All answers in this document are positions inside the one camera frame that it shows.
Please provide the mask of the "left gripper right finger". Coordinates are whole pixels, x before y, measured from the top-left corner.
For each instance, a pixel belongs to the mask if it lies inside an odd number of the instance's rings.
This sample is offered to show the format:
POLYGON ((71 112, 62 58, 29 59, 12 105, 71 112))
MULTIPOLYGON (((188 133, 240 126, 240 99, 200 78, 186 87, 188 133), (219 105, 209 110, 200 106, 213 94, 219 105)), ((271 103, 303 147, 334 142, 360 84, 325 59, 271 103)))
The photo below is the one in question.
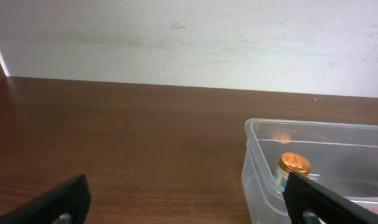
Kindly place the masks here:
POLYGON ((292 224, 378 224, 378 214, 297 172, 289 173, 283 198, 292 224))

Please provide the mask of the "white Panadol box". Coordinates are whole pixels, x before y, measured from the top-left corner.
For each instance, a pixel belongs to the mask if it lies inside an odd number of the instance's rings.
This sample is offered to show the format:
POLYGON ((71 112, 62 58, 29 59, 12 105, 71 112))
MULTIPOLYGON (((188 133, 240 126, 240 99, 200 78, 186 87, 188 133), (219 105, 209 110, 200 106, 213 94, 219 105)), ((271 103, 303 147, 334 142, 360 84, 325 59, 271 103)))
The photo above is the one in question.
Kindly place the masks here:
POLYGON ((378 202, 367 202, 367 201, 360 201, 360 200, 353 200, 352 202, 378 215, 378 202))

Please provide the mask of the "gold lid small jar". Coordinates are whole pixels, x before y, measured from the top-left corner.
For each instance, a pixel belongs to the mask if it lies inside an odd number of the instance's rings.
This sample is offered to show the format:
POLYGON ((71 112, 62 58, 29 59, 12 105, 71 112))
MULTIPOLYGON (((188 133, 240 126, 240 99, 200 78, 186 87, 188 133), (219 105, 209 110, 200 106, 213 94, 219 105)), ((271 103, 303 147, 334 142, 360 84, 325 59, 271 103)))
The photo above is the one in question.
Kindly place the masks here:
POLYGON ((297 172, 305 177, 309 176, 311 171, 311 163, 305 157, 293 153, 285 152, 281 155, 273 176, 275 182, 285 188, 288 175, 291 172, 297 172))

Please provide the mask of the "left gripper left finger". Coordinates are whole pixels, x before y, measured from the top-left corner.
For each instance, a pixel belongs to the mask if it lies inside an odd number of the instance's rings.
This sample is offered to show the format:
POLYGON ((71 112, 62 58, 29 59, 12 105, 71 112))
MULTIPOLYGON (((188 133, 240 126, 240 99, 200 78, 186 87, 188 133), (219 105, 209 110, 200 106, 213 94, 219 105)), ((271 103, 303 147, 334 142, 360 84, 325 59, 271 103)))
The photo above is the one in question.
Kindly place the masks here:
POLYGON ((79 174, 20 207, 0 216, 0 224, 84 223, 91 193, 86 175, 79 174))

